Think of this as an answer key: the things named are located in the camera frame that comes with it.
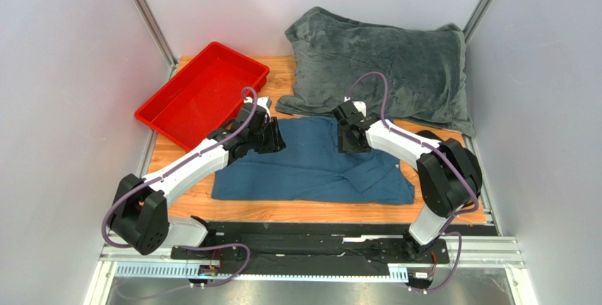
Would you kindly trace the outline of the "blue t shirt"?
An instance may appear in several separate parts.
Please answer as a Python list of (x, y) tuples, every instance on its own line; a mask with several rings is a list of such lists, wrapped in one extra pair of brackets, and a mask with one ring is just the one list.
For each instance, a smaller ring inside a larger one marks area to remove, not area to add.
[(212, 198), (222, 201), (413, 203), (415, 188), (399, 160), (381, 150), (338, 151), (337, 122), (329, 117), (279, 121), (285, 148), (249, 151), (215, 174)]

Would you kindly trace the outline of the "black baseball cap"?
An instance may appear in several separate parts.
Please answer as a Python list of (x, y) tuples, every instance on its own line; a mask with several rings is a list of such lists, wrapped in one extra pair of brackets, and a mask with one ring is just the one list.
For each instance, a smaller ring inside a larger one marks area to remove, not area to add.
[(429, 130), (421, 130), (421, 131), (417, 132), (416, 135), (423, 137), (423, 138), (428, 138), (431, 140), (437, 140), (439, 142), (442, 141), (442, 139), (437, 134), (435, 134)]

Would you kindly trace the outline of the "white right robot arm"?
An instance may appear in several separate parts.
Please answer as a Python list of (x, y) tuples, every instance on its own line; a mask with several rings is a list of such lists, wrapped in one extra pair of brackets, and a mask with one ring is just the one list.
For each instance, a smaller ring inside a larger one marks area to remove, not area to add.
[(470, 150), (453, 138), (439, 140), (411, 133), (382, 116), (366, 115), (359, 106), (348, 100), (333, 110), (338, 150), (380, 150), (416, 171), (425, 204), (406, 233), (412, 244), (431, 244), (461, 211), (479, 208), (482, 172)]

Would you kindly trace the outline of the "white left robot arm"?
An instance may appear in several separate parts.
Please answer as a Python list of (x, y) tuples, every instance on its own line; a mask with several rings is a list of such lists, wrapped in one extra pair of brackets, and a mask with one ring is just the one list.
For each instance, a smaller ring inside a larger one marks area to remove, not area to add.
[(270, 106), (269, 97), (248, 97), (235, 119), (211, 132), (191, 152), (151, 174), (122, 178), (102, 221), (106, 244), (143, 256), (161, 246), (202, 245), (208, 225), (198, 217), (170, 217), (168, 210), (201, 180), (248, 152), (276, 153), (285, 148)]

